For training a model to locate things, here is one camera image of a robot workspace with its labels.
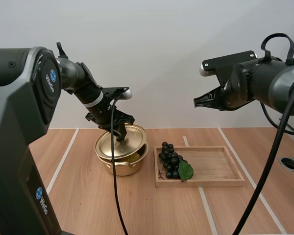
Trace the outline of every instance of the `white wall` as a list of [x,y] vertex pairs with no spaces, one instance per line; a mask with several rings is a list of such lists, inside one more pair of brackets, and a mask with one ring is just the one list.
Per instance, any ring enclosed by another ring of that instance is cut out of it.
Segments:
[[[235,112],[194,108],[193,98],[218,86],[201,77],[204,59],[254,50],[275,32],[294,40],[294,0],[0,0],[0,47],[61,41],[104,86],[129,86],[117,107],[144,127],[269,126],[258,102]],[[285,59],[286,39],[269,44]],[[63,92],[51,127],[92,128],[87,110]]]

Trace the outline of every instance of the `white line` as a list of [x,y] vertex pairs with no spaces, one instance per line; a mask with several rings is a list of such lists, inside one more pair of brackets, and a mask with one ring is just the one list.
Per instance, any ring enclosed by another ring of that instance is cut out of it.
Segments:
[[[183,136],[183,138],[184,138],[185,146],[190,146],[188,144],[186,136]],[[206,214],[207,214],[207,218],[208,218],[208,222],[209,222],[209,225],[210,225],[211,233],[212,233],[212,235],[218,235],[217,228],[216,228],[214,219],[212,217],[212,214],[211,214],[208,202],[207,202],[207,198],[206,198],[204,189],[202,187],[199,187],[198,189],[199,189],[199,193],[200,193],[200,196],[201,196],[201,199],[202,199],[202,203],[204,204],[204,207],[205,207],[205,211],[206,211]]]
[[71,147],[72,147],[72,144],[73,144],[73,142],[74,142],[74,140],[75,140],[75,138],[77,136],[78,130],[79,130],[79,128],[77,128],[75,130],[74,135],[72,136],[72,139],[71,139],[71,141],[70,141],[70,143],[69,143],[69,145],[67,147],[67,150],[65,150],[65,153],[63,154],[63,157],[62,157],[62,159],[61,159],[61,161],[60,161],[57,169],[55,170],[55,173],[53,174],[53,177],[52,177],[52,179],[51,179],[51,181],[50,181],[50,183],[49,183],[49,185],[48,185],[48,187],[46,189],[47,194],[49,194],[49,192],[50,192],[50,190],[51,190],[51,188],[52,188],[52,186],[54,184],[54,181],[57,178],[57,176],[58,176],[58,174],[59,174],[59,172],[61,170],[61,167],[62,167],[62,165],[63,165],[63,163],[64,163],[64,161],[65,161],[65,159],[66,159],[66,157],[67,157],[67,155],[68,155]]
[[[251,185],[253,186],[253,188],[256,188],[256,184],[253,181],[252,177],[250,176],[249,172],[247,171],[247,169],[245,168],[244,164],[242,163],[241,159],[239,158],[239,156],[237,155],[237,153],[235,152],[234,148],[232,147],[232,145],[230,144],[229,140],[227,139],[227,137],[225,136],[225,134],[223,133],[223,131],[221,130],[221,128],[219,127],[218,130],[220,131],[220,134],[222,135],[222,137],[224,138],[225,142],[227,143],[227,145],[229,146],[229,148],[231,149],[234,157],[236,158],[236,160],[238,161],[238,163],[240,164],[242,170],[244,171],[245,175],[247,176],[248,180],[250,181]],[[275,224],[277,225],[277,227],[279,228],[280,232],[283,234],[287,234],[287,232],[285,231],[285,229],[283,228],[282,224],[280,223],[279,219],[276,217],[276,215],[274,214],[273,210],[271,209],[271,207],[269,206],[268,202],[266,201],[266,199],[264,198],[263,194],[260,193],[259,195],[260,200],[262,201],[262,203],[264,204],[264,206],[266,207],[268,213],[271,215],[272,219],[274,220]]]
[[186,136],[183,136],[183,139],[184,139],[184,142],[185,142],[185,146],[190,146],[190,145],[188,144],[188,141],[187,141]]

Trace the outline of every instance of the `wooden table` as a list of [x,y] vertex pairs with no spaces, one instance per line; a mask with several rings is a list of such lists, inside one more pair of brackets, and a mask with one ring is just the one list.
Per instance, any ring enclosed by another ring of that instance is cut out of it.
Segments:
[[[115,205],[113,177],[94,152],[101,133],[98,129],[51,129],[30,146],[45,187],[51,189],[49,196],[61,228],[76,235],[124,234]],[[260,178],[275,133],[273,128],[147,129],[149,152],[142,169],[117,180],[128,233],[232,234]],[[163,141],[180,146],[226,146],[247,185],[156,188],[153,149]],[[65,161],[53,178],[63,156]],[[284,136],[278,151],[277,158],[281,156],[294,157],[294,141],[288,136]],[[284,233],[294,234],[294,172],[276,160],[241,234]]]

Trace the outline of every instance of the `grape stem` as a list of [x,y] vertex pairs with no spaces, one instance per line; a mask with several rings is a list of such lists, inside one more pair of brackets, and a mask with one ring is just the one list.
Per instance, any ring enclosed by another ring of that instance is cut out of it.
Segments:
[[159,175],[159,177],[160,177],[161,179],[163,179],[163,180],[164,180],[164,178],[161,176],[161,175],[162,175],[162,173],[160,172],[160,170],[159,170],[159,173],[158,173],[158,175]]

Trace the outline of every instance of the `pot handle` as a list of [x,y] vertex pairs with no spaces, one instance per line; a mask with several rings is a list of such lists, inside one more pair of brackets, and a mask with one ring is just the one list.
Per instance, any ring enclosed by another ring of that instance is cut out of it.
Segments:
[[[115,166],[118,166],[118,165],[131,165],[129,162],[122,162],[122,163],[114,163]],[[106,164],[107,167],[111,168],[112,164]]]

